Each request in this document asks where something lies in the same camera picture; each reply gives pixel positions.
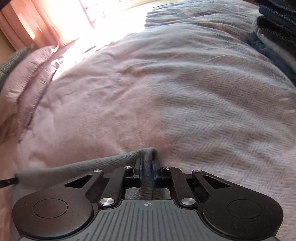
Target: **folded dark fabric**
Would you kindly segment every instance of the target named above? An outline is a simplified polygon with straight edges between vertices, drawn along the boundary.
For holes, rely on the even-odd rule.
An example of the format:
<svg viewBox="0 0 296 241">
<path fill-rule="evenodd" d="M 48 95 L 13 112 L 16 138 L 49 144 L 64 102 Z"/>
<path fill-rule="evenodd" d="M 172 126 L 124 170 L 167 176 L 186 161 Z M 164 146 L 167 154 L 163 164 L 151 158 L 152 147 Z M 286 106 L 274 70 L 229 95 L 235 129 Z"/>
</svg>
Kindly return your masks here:
<svg viewBox="0 0 296 241">
<path fill-rule="evenodd" d="M 270 18 L 274 22 L 280 23 L 286 26 L 287 28 L 291 29 L 292 31 L 296 32 L 296 21 L 288 15 L 285 15 L 281 12 L 278 12 L 274 9 L 271 9 L 263 5 L 259 7 L 259 12 L 265 15 L 266 17 Z"/>
<path fill-rule="evenodd" d="M 279 36 L 274 35 L 268 31 L 262 31 L 262 32 L 266 38 L 268 38 L 270 41 L 274 42 L 278 46 L 281 46 L 283 49 L 287 50 L 290 54 L 292 54 L 296 58 L 296 48 L 293 44 L 290 44 L 287 41 L 284 41 Z"/>
<path fill-rule="evenodd" d="M 281 39 L 282 41 L 292 44 L 296 47 L 296 32 L 286 26 L 270 20 L 266 16 L 257 18 L 257 26 L 263 31 L 268 32 L 271 36 Z"/>
<path fill-rule="evenodd" d="M 296 74 L 291 69 L 291 67 L 287 65 L 282 57 L 280 57 L 270 48 L 266 47 L 254 32 L 249 34 L 247 43 L 254 49 L 256 49 L 259 53 L 268 57 L 274 63 L 274 65 L 278 67 L 296 86 Z"/>
<path fill-rule="evenodd" d="M 285 25 L 282 25 L 279 22 L 273 21 L 272 19 L 264 15 L 258 16 L 257 25 L 260 28 L 263 28 L 263 27 L 270 28 L 270 29 L 274 28 L 277 31 L 281 31 L 287 34 L 291 38 L 296 37 L 296 31 L 293 31 L 292 29 L 286 27 Z"/>
<path fill-rule="evenodd" d="M 296 13 L 296 2 L 295 0 L 253 0 L 258 5 L 264 5 L 271 8 L 281 9 L 285 13 Z"/>
</svg>

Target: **metal rivet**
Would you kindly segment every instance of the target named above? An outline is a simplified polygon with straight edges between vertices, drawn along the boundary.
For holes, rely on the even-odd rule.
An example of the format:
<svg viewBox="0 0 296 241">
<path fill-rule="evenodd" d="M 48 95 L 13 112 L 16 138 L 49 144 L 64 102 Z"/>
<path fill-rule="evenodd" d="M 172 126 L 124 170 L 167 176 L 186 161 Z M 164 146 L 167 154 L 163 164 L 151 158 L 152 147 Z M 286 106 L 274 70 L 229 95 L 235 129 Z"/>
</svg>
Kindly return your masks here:
<svg viewBox="0 0 296 241">
<path fill-rule="evenodd" d="M 186 197 L 181 200 L 181 203 L 183 203 L 184 205 L 192 205 L 195 203 L 195 200 L 191 197 Z"/>
<path fill-rule="evenodd" d="M 100 203 L 101 203 L 102 205 L 106 205 L 106 206 L 108 206 L 108 205 L 111 205 L 111 204 L 115 203 L 115 201 L 114 201 L 113 198 L 105 197 L 105 198 L 102 198 L 102 199 L 101 199 Z"/>
</svg>

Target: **pink blanket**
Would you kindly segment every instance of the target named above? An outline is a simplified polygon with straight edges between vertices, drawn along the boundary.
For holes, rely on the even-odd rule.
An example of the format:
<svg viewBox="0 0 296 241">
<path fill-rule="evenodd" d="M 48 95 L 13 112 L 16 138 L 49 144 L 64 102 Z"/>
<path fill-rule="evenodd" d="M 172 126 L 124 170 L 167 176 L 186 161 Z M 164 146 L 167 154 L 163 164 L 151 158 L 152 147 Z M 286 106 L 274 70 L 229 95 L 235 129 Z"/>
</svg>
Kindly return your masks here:
<svg viewBox="0 0 296 241">
<path fill-rule="evenodd" d="M 29 56 L 18 68 L 30 63 L 34 74 L 9 78 L 6 87 L 17 88 L 0 96 L 0 178 L 155 147 L 163 164 L 203 169 L 277 200 L 284 210 L 278 237 L 292 241 L 295 87 L 245 43 L 258 14 L 240 0 L 153 9 L 143 31 L 72 67 L 65 59 L 50 84 L 58 53 L 33 53 L 40 61 Z M 97 34 L 98 42 L 121 34 L 119 23 Z M 0 190 L 1 241 L 9 238 L 8 191 Z"/>
</svg>

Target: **crosshair symbol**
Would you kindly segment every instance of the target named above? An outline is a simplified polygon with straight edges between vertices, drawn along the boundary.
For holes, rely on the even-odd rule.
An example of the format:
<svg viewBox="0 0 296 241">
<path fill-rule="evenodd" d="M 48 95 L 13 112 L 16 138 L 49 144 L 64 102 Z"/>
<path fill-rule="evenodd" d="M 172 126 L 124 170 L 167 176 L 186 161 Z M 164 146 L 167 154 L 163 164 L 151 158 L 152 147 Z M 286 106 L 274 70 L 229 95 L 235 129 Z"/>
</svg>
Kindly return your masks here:
<svg viewBox="0 0 296 241">
<path fill-rule="evenodd" d="M 150 203 L 150 202 L 146 202 L 146 203 L 144 203 L 143 205 L 145 205 L 146 207 L 150 207 L 150 206 L 153 205 L 153 204 Z"/>
</svg>

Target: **wall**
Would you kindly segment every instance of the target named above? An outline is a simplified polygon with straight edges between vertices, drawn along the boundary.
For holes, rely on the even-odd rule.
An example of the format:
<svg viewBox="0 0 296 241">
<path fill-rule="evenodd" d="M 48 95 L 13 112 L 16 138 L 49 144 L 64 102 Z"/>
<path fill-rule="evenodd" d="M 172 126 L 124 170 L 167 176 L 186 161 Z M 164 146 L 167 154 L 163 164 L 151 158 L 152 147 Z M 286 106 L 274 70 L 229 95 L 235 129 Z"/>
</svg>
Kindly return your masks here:
<svg viewBox="0 0 296 241">
<path fill-rule="evenodd" d="M 3 32 L 0 30 L 0 63 L 7 59 L 15 49 L 9 43 Z"/>
</svg>

